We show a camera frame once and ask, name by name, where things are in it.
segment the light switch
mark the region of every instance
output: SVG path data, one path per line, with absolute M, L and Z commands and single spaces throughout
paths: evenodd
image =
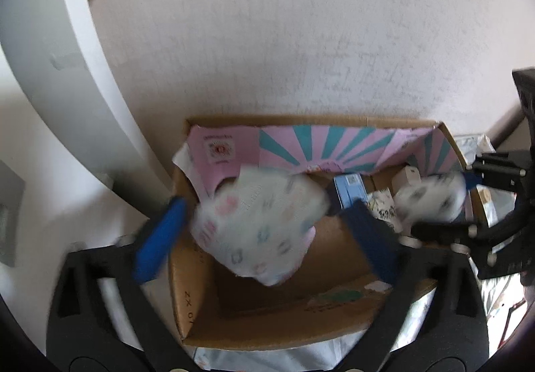
M 0 262 L 15 266 L 17 220 L 24 181 L 0 161 Z

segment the screw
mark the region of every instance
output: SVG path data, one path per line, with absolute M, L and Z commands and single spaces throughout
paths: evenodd
M 496 256 L 496 253 L 489 252 L 489 254 L 487 255 L 488 266 L 493 267 L 494 265 L 496 265 L 496 260 L 498 260 L 498 256 Z
M 468 237 L 469 237 L 469 238 L 475 238 L 476 236 L 477 236 L 477 225 L 472 224 L 472 225 L 468 228 Z

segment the qr code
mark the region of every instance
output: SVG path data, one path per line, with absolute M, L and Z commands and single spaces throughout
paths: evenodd
M 347 175 L 346 180 L 347 180 L 348 185 L 356 185 L 357 183 L 360 183 L 360 175 L 359 174 Z

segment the printed logo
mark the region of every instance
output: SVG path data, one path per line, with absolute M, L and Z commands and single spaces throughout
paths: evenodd
M 210 164 L 232 161 L 236 157 L 234 140 L 231 137 L 213 138 L 204 142 Z

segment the cardboard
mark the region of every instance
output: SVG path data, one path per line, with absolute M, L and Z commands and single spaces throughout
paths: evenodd
M 392 178 L 392 190 L 394 195 L 405 185 L 421 183 L 420 173 L 416 167 L 406 166 Z
M 188 119 L 185 133 L 194 125 L 299 124 L 375 126 L 407 129 L 408 133 L 411 128 L 436 127 L 440 135 L 430 138 L 446 139 L 464 166 L 445 125 L 431 121 L 351 116 L 203 116 Z M 402 148 L 415 150 L 415 163 L 421 161 L 417 153 L 420 144 L 421 150 L 426 150 L 424 142 L 418 140 L 414 147 L 408 144 Z M 391 188 L 392 177 L 405 165 L 390 165 L 371 177 L 363 177 L 366 190 Z M 332 177 L 332 173 L 323 171 L 311 175 L 324 186 Z M 193 211 L 197 200 L 192 185 L 179 169 L 175 170 L 174 180 L 176 193 L 187 199 Z M 472 199 L 475 215 L 483 215 L 484 220 L 484 212 L 478 209 L 483 209 L 479 194 L 473 193 Z M 384 287 L 373 289 L 378 286 L 374 284 L 377 277 L 370 272 L 366 258 L 341 220 L 324 217 L 316 224 L 316 231 L 299 270 L 275 287 L 235 276 L 200 250 L 185 232 L 169 261 L 173 308 L 183 343 L 223 350 L 285 349 L 367 328 L 390 291 Z M 415 299 L 429 292 L 433 283 L 425 280 Z

